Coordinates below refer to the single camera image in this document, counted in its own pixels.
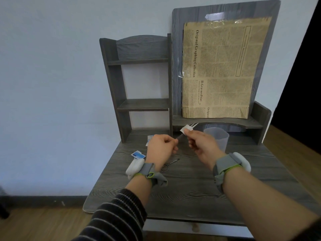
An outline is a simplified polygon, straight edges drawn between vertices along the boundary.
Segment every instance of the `cup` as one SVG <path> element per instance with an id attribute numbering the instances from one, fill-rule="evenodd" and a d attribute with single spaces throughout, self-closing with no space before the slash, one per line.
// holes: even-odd
<path id="1" fill-rule="evenodd" d="M 230 135 L 224 129 L 212 127 L 204 129 L 204 133 L 212 135 L 215 138 L 219 149 L 225 152 Z"/>

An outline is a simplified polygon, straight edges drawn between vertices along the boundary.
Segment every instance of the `white wall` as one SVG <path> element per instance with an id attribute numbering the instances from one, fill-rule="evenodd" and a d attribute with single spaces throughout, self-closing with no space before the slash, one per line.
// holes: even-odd
<path id="1" fill-rule="evenodd" d="M 166 36 L 173 8 L 246 1 L 1 0 L 0 185 L 11 195 L 87 195 L 120 141 L 98 39 Z M 281 1 L 256 95 L 272 111 L 317 3 Z M 124 75 L 129 98 L 168 95 L 163 64 Z M 146 83 L 138 93 L 135 80 Z M 146 115 L 132 113 L 133 126 L 168 126 L 165 113 Z"/>

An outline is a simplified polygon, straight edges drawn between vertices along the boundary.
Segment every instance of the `dark sleeve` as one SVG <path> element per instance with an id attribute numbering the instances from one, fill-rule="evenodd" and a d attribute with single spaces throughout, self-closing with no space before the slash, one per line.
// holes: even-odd
<path id="1" fill-rule="evenodd" d="M 138 197 L 122 189 L 110 203 L 103 203 L 73 241 L 143 240 L 147 213 Z"/>
<path id="2" fill-rule="evenodd" d="M 313 223 L 309 228 L 301 232 L 298 236 L 296 236 L 292 241 L 317 241 L 321 240 L 321 219 L 317 220 Z"/>

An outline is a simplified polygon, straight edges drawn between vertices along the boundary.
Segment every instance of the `person's left hand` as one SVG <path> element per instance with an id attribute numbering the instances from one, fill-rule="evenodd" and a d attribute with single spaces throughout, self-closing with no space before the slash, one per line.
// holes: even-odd
<path id="1" fill-rule="evenodd" d="M 159 172 L 171 154 L 176 154 L 178 139 L 167 134 L 155 134 L 147 146 L 146 163 L 154 163 L 155 170 Z"/>

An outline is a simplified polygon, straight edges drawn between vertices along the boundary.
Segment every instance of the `hand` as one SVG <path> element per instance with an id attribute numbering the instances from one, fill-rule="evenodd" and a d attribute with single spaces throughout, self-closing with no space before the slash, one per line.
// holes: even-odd
<path id="1" fill-rule="evenodd" d="M 146 163 L 154 163 L 156 172 L 159 172 L 171 154 L 178 151 L 178 139 L 167 134 L 155 134 L 147 146 Z"/>
<path id="2" fill-rule="evenodd" d="M 185 129 L 184 133 L 188 137 L 189 147 L 194 150 L 200 161 L 211 171 L 216 160 L 226 155 L 219 149 L 211 135 L 196 130 L 189 131 L 188 129 Z"/>

